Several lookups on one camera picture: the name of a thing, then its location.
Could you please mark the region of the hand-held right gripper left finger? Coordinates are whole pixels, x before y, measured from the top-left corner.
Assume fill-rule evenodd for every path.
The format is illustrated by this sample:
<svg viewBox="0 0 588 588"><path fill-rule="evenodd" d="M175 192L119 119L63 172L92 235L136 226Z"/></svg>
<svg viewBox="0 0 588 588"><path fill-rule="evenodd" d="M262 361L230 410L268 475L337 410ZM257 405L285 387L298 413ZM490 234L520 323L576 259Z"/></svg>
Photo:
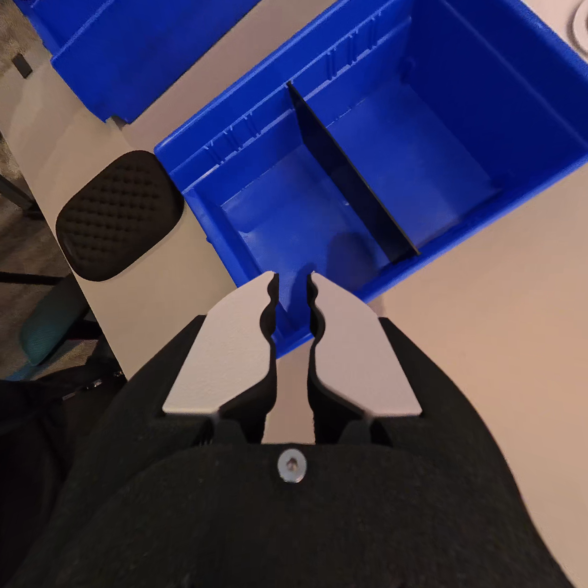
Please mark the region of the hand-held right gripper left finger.
<svg viewBox="0 0 588 588"><path fill-rule="evenodd" d="M239 424L261 443L277 399L276 308L279 274L239 287L206 315L162 405L166 416L209 417Z"/></svg>

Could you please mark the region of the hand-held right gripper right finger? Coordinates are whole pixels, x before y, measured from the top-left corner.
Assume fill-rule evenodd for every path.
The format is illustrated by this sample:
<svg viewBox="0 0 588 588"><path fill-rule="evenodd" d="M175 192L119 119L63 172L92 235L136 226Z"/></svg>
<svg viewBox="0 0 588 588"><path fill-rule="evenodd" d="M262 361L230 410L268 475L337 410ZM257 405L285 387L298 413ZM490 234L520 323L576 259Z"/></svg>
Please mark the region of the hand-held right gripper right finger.
<svg viewBox="0 0 588 588"><path fill-rule="evenodd" d="M307 277L313 343L307 398L317 444L336 444L350 423L420 417L422 407L380 317L325 276Z"/></svg>

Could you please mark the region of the blue bin with divider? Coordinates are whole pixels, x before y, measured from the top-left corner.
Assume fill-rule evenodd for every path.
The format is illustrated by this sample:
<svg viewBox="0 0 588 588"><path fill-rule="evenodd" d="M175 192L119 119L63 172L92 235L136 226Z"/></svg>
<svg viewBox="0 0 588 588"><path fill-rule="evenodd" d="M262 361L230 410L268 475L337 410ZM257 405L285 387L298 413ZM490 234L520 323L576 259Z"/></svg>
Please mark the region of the blue bin with divider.
<svg viewBox="0 0 588 588"><path fill-rule="evenodd" d="M240 287L369 302L587 162L587 63L520 1L339 1L155 147Z"/></svg>

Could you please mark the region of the blue plastic bin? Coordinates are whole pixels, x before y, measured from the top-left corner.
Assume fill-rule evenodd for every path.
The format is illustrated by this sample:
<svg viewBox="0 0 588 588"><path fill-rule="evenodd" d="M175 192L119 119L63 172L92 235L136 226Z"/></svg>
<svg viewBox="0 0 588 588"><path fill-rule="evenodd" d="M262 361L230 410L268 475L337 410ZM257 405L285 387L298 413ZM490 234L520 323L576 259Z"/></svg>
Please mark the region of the blue plastic bin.
<svg viewBox="0 0 588 588"><path fill-rule="evenodd" d="M15 1L101 121L132 123L259 1Z"/></svg>

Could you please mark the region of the grey desk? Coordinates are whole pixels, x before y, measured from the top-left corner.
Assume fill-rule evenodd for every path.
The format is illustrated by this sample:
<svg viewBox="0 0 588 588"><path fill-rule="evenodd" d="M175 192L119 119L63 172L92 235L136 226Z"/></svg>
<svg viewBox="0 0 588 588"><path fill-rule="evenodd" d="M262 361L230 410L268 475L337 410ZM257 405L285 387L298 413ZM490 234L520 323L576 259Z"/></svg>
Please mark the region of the grey desk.
<svg viewBox="0 0 588 588"><path fill-rule="evenodd" d="M154 146L332 1L261 1L138 119L101 122L49 62L1 78L1 132L54 230L63 205L127 151ZM587 166L370 303L466 394L543 540L587 587ZM111 281L79 279L127 378L234 283L185 211Z"/></svg>

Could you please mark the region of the dark office chair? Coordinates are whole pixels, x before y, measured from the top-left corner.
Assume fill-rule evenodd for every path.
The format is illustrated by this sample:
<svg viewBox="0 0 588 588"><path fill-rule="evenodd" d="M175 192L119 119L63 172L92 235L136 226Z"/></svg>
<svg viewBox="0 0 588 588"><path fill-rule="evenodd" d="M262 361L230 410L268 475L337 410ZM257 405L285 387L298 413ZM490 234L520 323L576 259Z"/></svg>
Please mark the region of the dark office chair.
<svg viewBox="0 0 588 588"><path fill-rule="evenodd" d="M90 320L90 306L74 275L53 285L24 322L19 344L27 363L33 367L48 362L68 341L94 341L102 335L96 320Z"/></svg>

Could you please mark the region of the person's black trousers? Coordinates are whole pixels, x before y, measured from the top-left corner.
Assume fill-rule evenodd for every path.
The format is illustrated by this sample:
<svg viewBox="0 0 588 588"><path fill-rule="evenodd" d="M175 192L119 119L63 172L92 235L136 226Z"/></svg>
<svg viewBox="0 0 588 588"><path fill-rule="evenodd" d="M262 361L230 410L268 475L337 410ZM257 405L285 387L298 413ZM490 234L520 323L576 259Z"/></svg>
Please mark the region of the person's black trousers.
<svg viewBox="0 0 588 588"><path fill-rule="evenodd" d="M1 380L1 587L44 532L77 451L125 384L112 362Z"/></svg>

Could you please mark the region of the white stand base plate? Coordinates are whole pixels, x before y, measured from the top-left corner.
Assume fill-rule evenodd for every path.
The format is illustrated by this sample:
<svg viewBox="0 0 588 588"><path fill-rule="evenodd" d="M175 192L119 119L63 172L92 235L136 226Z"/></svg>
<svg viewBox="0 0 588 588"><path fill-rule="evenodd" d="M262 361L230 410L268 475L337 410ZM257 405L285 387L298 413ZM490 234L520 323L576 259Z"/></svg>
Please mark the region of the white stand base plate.
<svg viewBox="0 0 588 588"><path fill-rule="evenodd" d="M587 1L581 1L570 22L570 38L577 50L587 58Z"/></svg>

